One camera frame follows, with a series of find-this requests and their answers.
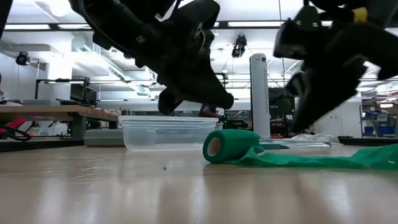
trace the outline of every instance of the desk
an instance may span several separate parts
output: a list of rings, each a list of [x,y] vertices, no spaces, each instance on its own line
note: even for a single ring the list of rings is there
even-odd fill
[[[349,156],[357,149],[322,149],[322,155]],[[398,220],[397,172],[211,165],[199,149],[69,147],[2,153],[0,194],[1,224]]]
[[[118,128],[117,115],[83,106],[0,106],[0,121],[21,117],[27,121],[72,121],[74,138],[84,136],[87,118],[108,121],[110,129]]]

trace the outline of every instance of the plastic lid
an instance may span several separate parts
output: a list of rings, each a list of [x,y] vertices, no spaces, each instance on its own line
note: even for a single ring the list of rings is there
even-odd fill
[[[217,122],[218,118],[201,118],[201,117],[177,117],[177,116],[119,116],[119,121],[124,120],[146,120],[146,121],[213,121]]]

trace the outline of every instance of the person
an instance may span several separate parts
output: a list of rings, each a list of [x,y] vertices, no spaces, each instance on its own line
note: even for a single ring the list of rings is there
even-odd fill
[[[220,118],[221,115],[217,114],[216,112],[217,107],[215,105],[210,105],[210,104],[202,104],[200,111],[199,111],[199,117],[202,118]]]

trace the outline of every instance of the green cohesive wrap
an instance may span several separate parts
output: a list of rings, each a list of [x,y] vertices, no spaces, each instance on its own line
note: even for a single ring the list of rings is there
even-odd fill
[[[398,144],[361,149],[351,157],[325,157],[264,152],[259,140],[251,131],[213,131],[203,145],[203,155],[210,163],[238,166],[398,169]]]

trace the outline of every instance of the security camera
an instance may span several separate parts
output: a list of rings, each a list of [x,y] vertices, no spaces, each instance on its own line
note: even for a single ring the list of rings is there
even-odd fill
[[[28,65],[30,65],[31,61],[32,61],[32,59],[29,57],[28,52],[19,52],[19,55],[18,55],[17,59],[15,60],[17,65],[20,65],[20,66],[28,66]]]
[[[245,46],[248,45],[248,41],[243,34],[239,34],[236,38],[234,49],[232,50],[232,57],[233,58],[240,58],[242,57],[243,53],[246,51]]]

